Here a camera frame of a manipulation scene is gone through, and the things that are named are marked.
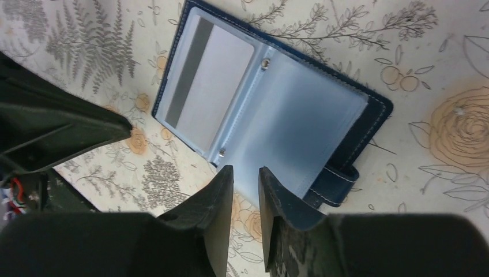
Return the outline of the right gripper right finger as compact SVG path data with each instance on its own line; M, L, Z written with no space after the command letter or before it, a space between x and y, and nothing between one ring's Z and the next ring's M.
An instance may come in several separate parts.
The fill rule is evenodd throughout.
M488 243L454 214L330 214L259 170L271 276L487 276Z

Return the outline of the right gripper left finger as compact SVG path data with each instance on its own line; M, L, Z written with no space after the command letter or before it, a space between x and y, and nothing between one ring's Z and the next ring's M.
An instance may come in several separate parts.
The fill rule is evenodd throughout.
M234 170L175 208L44 212L1 231L2 276L225 276Z

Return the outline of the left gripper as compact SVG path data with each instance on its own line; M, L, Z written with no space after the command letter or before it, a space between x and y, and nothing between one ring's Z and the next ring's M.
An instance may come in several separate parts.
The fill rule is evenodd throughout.
M1 54L1 228L27 213L97 212L50 168L127 139L131 130L125 117L65 92Z

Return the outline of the blue leather card holder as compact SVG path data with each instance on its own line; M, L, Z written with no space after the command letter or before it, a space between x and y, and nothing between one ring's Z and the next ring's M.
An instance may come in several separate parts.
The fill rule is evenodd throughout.
M158 122L169 67L194 14L223 24L250 42L254 53L211 149L202 153L181 141L218 170L232 165L235 189L254 205L258 170L268 167L314 208L340 206L359 178L355 160L393 103L213 5L186 1L152 110Z

